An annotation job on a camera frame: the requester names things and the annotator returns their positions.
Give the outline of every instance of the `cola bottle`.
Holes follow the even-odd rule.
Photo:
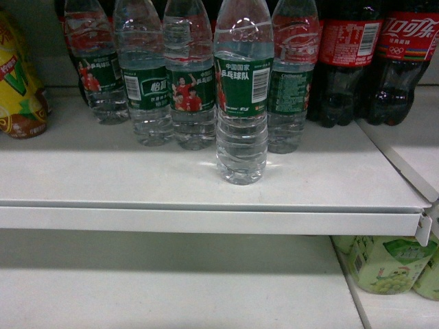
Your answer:
[[[372,62],[383,22],[382,0],[337,0],[327,4],[318,83],[311,89],[312,111],[324,127],[354,119],[359,79]]]
[[[318,15],[318,22],[320,25],[320,42],[322,40],[322,34],[323,34],[323,27],[324,27],[324,18],[327,14],[327,0],[316,0],[316,7],[317,7],[317,15]],[[309,103],[308,103],[308,111],[307,111],[307,120],[310,121],[317,121],[318,120],[318,111],[320,108],[320,101],[321,99],[317,98],[317,93],[313,93],[313,90],[321,90],[321,82],[324,79],[324,70],[322,68],[323,64],[317,62],[314,66],[313,71],[313,79],[312,79],[312,85],[311,85],[311,92],[309,96]]]
[[[389,9],[361,91],[361,116],[373,125],[406,118],[439,37],[439,0],[400,0]]]

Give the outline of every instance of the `metal shelf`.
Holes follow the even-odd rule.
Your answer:
[[[0,294],[2,328],[363,328],[327,236],[0,230]]]
[[[414,235],[429,206],[355,123],[307,122],[297,152],[268,154],[260,182],[234,186],[214,147],[146,148],[80,97],[53,105],[44,134],[0,136],[0,228]]]

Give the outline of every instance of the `water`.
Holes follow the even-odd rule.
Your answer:
[[[309,76],[310,81],[313,73],[313,67],[313,64],[288,65],[274,61],[273,71],[279,72],[280,74],[286,73],[291,77],[295,76],[296,74],[304,73],[304,75]],[[302,140],[302,135],[305,130],[305,119],[307,117],[306,98],[309,96],[309,91],[306,89],[297,90],[296,95],[301,95],[301,98],[304,101],[303,110],[301,112],[295,112],[294,114],[279,114],[270,112],[270,110],[268,112],[269,152],[276,154],[292,153],[297,150]]]
[[[204,149],[215,141],[216,107],[212,31],[201,0],[169,0],[163,35],[175,139],[183,149]]]
[[[130,118],[111,26],[97,0],[67,0],[66,34],[88,105],[103,125]]]
[[[118,0],[114,26],[134,135],[145,146],[168,143],[174,131],[157,11],[145,0]]]
[[[193,62],[184,66],[168,61],[166,67],[169,71],[177,72],[177,75],[212,71],[213,76],[212,60]],[[197,151],[210,147],[215,142],[217,118],[214,98],[212,98],[212,101],[212,106],[208,110],[198,112],[187,112],[171,108],[174,136],[183,149]]]
[[[165,73],[165,59],[151,52],[141,50],[125,52],[121,50],[119,60],[124,72],[134,71],[136,76],[139,76],[142,72],[157,69],[163,69]],[[166,75],[163,76],[163,79],[163,81],[166,81]],[[167,90],[164,90],[161,95],[164,97],[162,101],[165,103],[164,106],[157,107],[153,104],[152,109],[129,107],[134,134],[142,145],[160,146],[173,139],[174,130],[167,100]]]
[[[215,31],[215,61],[228,60],[242,63],[243,66],[255,61],[270,62],[274,56],[273,32],[270,14],[265,1],[257,1],[254,11],[246,13],[250,4],[247,1],[223,2]],[[225,106],[231,106],[233,99],[248,97],[252,107],[252,91],[237,88],[228,90],[224,86]],[[262,111],[248,117],[244,114],[231,114],[229,109],[219,109],[217,123],[217,168],[222,177],[237,185],[248,185],[261,179],[267,163],[268,128],[266,114],[266,95],[260,103]]]
[[[305,129],[320,25],[313,0],[280,0],[273,13],[274,65],[268,98],[268,151],[297,150]]]

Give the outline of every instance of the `lower shelf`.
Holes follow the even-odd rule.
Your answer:
[[[346,255],[338,254],[365,329],[426,329],[439,324],[439,302],[414,291],[375,295],[360,289],[347,272]]]
[[[327,236],[0,230],[1,328],[363,328]]]

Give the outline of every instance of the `green label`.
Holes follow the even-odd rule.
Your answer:
[[[418,242],[397,239],[383,243],[383,246],[394,259],[403,265],[430,257],[437,250],[437,244],[433,241],[430,241],[426,247],[422,247]]]
[[[267,110],[273,59],[254,62],[215,57],[218,106],[232,117],[253,117]]]
[[[167,70],[167,84],[174,110],[199,112],[210,110],[215,105],[213,66],[190,73]]]
[[[137,110],[154,110],[169,104],[166,68],[122,69],[128,105]]]
[[[84,89],[94,93],[113,91],[123,86],[117,54],[77,58]]]
[[[296,114],[308,108],[313,72],[283,73],[273,71],[268,94],[268,112]]]

